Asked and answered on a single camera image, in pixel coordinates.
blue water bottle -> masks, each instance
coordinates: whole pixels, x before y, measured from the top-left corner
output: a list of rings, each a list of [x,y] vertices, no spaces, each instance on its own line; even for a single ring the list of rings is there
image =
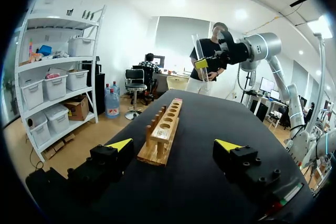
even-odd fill
[[[110,93],[110,88],[109,88],[109,84],[106,83],[106,88],[105,88],[105,95]]]
[[[113,82],[112,88],[114,89],[114,92],[118,95],[120,95],[120,88],[116,85],[115,81]]]
[[[113,89],[105,95],[105,115],[107,118],[119,116],[119,96],[113,93]]]

black t-shirt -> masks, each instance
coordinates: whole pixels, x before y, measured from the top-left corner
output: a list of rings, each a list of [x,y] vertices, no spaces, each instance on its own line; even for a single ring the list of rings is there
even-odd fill
[[[208,67],[206,68],[207,72],[216,72],[219,68],[226,69],[227,64],[220,60],[218,57],[215,57],[215,51],[220,51],[219,44],[212,42],[210,39],[200,39],[199,41],[201,43],[203,56],[204,58],[206,58],[206,61],[208,63]],[[190,58],[197,60],[195,48],[191,52]],[[190,77],[196,80],[200,80],[195,68],[193,69]]]

white plastic bin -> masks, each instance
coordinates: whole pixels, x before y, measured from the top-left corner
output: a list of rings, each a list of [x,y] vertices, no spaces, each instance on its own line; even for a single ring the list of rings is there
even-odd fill
[[[30,132],[34,137],[37,147],[40,147],[51,138],[47,124],[48,120],[42,112],[32,115],[29,119],[32,121],[33,126],[35,126]]]
[[[49,101],[55,100],[57,98],[61,98],[66,95],[68,75],[59,76],[51,79],[44,79],[44,89],[45,94],[48,97]]]
[[[43,80],[27,81],[24,87],[21,87],[23,97],[29,110],[43,103]]]
[[[94,39],[83,37],[69,39],[68,53],[70,57],[74,56],[92,56]]]
[[[55,104],[44,110],[49,120],[49,127],[56,133],[61,133],[70,126],[68,111],[69,110],[61,104]]]
[[[72,91],[86,88],[86,80],[89,70],[72,70],[68,72],[67,89]]]

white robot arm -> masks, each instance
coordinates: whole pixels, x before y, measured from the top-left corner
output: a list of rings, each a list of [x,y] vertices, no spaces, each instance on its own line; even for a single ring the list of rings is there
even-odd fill
[[[275,34],[255,34],[240,39],[239,43],[234,43],[228,31],[221,31],[218,33],[218,39],[219,43],[227,43],[227,48],[220,53],[217,52],[216,55],[229,64],[240,63],[243,71],[255,71],[263,59],[269,63],[282,101],[289,101],[289,118],[292,129],[291,140],[288,141],[286,149],[298,166],[307,167],[321,156],[336,150],[336,129],[319,138],[310,135],[305,130],[297,87],[295,84],[286,85],[284,73],[276,57],[281,52],[281,40]]]

bar stool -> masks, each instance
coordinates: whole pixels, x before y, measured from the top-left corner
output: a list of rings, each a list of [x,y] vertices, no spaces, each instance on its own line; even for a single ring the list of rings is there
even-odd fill
[[[142,83],[133,83],[133,81],[142,81]],[[144,71],[143,69],[127,69],[125,73],[125,88],[128,91],[133,91],[133,106],[129,107],[128,112],[125,113],[125,117],[128,120],[133,120],[141,114],[141,111],[137,108],[137,92],[142,92],[147,89],[144,83]]]

